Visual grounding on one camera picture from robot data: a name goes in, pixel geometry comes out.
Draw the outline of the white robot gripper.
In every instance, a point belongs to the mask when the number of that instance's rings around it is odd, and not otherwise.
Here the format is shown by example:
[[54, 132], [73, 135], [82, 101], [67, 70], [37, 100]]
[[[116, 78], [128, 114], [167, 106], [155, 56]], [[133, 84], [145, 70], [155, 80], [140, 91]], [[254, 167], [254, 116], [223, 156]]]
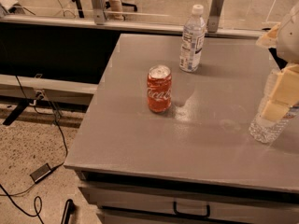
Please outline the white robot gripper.
[[278, 57], [288, 62], [281, 71], [271, 74], [265, 89], [266, 102], [261, 117], [276, 122], [299, 103], [299, 2], [284, 16], [281, 24], [260, 36], [256, 45], [265, 49], [277, 47]]

